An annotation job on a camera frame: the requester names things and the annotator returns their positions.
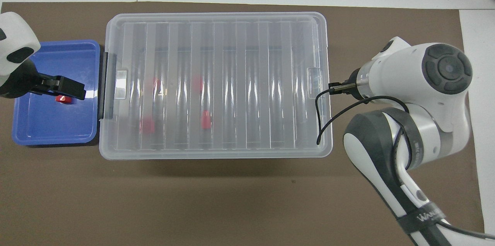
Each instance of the cable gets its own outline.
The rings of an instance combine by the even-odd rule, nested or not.
[[[481,239],[495,239],[494,235],[482,234],[481,232],[472,232],[472,231],[464,230],[464,229],[461,229],[458,227],[454,227],[453,225],[449,225],[443,221],[440,221],[437,224],[439,224],[442,227],[449,229],[451,231],[459,232],[460,234],[463,234],[463,235],[469,235],[469,236],[473,236],[473,237],[477,237],[477,238],[481,238]]]
[[[396,103],[398,103],[399,105],[401,105],[401,107],[404,109],[405,112],[409,113],[409,109],[407,108],[407,106],[405,105],[404,102],[402,102],[401,100],[395,98],[395,97],[391,97],[391,96],[373,96],[373,97],[369,97],[369,98],[366,98],[366,99],[363,99],[363,100],[360,100],[360,101],[357,101],[355,102],[354,104],[346,107],[345,109],[341,110],[338,114],[336,114],[334,117],[332,117],[326,124],[325,126],[323,126],[323,128],[321,127],[321,123],[320,123],[320,110],[318,108],[318,99],[325,93],[329,92],[328,90],[327,91],[323,91],[321,92],[320,94],[318,94],[315,98],[315,104],[316,104],[316,114],[318,115],[318,137],[316,139],[316,144],[320,144],[320,141],[321,141],[321,136],[323,135],[323,132],[329,127],[329,125],[334,121],[336,120],[336,118],[338,118],[339,116],[343,115],[343,113],[347,112],[348,110],[354,108],[355,106],[357,105],[361,105],[361,104],[366,104],[370,101],[373,101],[373,100],[377,100],[377,99],[387,99],[387,100],[392,100]]]

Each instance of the blue tray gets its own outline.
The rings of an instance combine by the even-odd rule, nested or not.
[[[99,45],[93,40],[41,42],[30,59],[38,72],[63,75],[84,84],[84,100],[72,104],[54,96],[27,93],[16,98],[12,139],[20,145],[81,144],[97,132]]]

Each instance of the brown surface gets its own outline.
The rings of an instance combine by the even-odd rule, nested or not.
[[[347,79],[389,38],[462,48],[457,10],[193,3],[4,3],[40,41],[105,41],[119,13],[318,11],[328,22],[330,77]],[[335,96],[335,114],[354,102]],[[0,98],[0,244],[408,245],[352,166],[334,123],[322,159],[107,161],[97,145],[32,148],[10,137],[14,101]],[[483,230],[474,145],[411,172],[454,225]]]

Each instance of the clear plastic bin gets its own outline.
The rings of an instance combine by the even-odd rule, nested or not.
[[[106,159],[323,157],[323,15],[120,14],[106,28]],[[329,101],[321,105],[329,119]]]

